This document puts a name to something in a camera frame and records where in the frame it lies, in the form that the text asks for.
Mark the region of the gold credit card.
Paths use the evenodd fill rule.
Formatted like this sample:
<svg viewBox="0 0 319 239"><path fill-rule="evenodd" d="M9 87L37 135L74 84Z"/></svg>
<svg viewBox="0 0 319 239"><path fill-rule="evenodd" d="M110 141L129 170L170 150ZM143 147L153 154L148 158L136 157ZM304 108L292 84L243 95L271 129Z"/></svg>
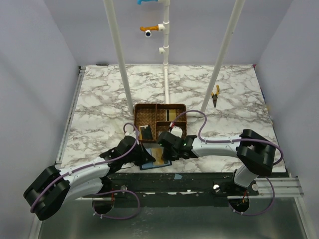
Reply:
<svg viewBox="0 0 319 239"><path fill-rule="evenodd" d="M175 109L166 109L165 110L165 120L173 121L176 118L176 110Z"/></svg>
<svg viewBox="0 0 319 239"><path fill-rule="evenodd" d="M164 166L167 162L163 159L163 148L157 147L151 149L152 157L155 159L154 166Z"/></svg>

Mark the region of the blue leather card holder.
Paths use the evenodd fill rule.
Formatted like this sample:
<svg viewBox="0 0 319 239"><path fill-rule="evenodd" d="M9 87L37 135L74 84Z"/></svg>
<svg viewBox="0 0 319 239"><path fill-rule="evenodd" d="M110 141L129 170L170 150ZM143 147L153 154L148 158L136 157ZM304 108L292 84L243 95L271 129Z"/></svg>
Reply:
<svg viewBox="0 0 319 239"><path fill-rule="evenodd" d="M151 148L147 148L146 152L152 157L151 154ZM172 162L170 160L165 160L167 163L164 166L154 166L153 162L147 162L145 164L143 164L142 166L140 166L140 170L148 170L148 169L154 169L154 168L161 168L161 167L166 167L166 166L171 166Z"/></svg>

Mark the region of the black VIP credit card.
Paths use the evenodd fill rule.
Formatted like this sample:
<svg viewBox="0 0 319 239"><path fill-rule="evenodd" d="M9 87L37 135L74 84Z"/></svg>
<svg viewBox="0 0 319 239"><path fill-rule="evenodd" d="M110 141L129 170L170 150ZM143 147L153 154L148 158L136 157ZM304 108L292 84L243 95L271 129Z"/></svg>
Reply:
<svg viewBox="0 0 319 239"><path fill-rule="evenodd" d="M139 132L139 140L153 140L152 129L150 125L140 126Z"/></svg>

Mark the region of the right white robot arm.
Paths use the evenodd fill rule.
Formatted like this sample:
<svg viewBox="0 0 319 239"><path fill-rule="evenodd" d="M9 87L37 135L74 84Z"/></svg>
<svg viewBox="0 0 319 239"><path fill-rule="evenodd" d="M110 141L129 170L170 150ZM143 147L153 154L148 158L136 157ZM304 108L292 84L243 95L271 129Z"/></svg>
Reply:
<svg viewBox="0 0 319 239"><path fill-rule="evenodd" d="M257 177L268 177L273 171L276 145L251 129L219 140L201 140L196 135L188 135L182 139L165 131L158 137L157 143L163 147L164 159L170 161L205 156L240 159L243 165L235 170L233 180L229 183L229 189L235 195L245 192Z"/></svg>

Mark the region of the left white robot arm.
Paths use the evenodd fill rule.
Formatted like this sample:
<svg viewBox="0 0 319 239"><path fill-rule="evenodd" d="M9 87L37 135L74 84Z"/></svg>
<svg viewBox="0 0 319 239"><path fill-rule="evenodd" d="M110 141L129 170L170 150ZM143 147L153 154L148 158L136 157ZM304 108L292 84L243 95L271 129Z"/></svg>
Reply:
<svg viewBox="0 0 319 239"><path fill-rule="evenodd" d="M123 165L133 163L142 166L154 161L155 158L137 139L125 136L116 147L88 163L64 169L57 169L54 165L45 168L23 196L30 205L31 213L44 221L67 201L93 194L107 196L111 185L103 178L119 171Z"/></svg>

